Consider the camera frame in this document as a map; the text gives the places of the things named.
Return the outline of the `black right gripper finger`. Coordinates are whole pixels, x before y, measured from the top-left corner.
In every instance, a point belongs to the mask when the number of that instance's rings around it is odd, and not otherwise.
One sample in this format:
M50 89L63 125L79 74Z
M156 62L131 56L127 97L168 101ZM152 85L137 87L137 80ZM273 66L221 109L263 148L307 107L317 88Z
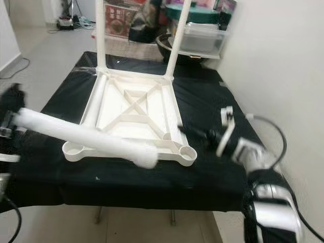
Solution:
M177 125L178 130L187 137L207 138L208 130L193 125Z

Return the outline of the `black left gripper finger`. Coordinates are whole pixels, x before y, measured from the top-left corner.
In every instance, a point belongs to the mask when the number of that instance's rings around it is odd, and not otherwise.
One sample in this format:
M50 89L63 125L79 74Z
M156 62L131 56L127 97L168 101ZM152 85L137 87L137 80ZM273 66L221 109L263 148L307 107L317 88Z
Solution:
M21 109L25 107L25 92L21 84L12 84L3 92L3 109Z

